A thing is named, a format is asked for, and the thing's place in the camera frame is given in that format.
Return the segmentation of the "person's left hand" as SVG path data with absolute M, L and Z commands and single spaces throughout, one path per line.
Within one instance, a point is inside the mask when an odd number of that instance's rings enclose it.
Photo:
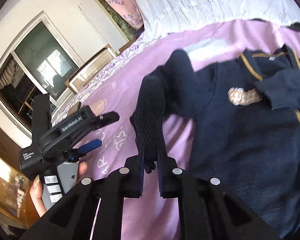
M 78 174 L 80 176 L 83 175 L 86 172 L 87 168 L 88 168 L 88 163 L 86 161 L 80 162 L 78 166 Z M 46 213 L 46 208 L 42 201 L 42 194 L 43 194 L 42 183 L 40 181 L 39 175 L 37 175 L 30 188 L 30 197 L 39 217 L 42 217 Z

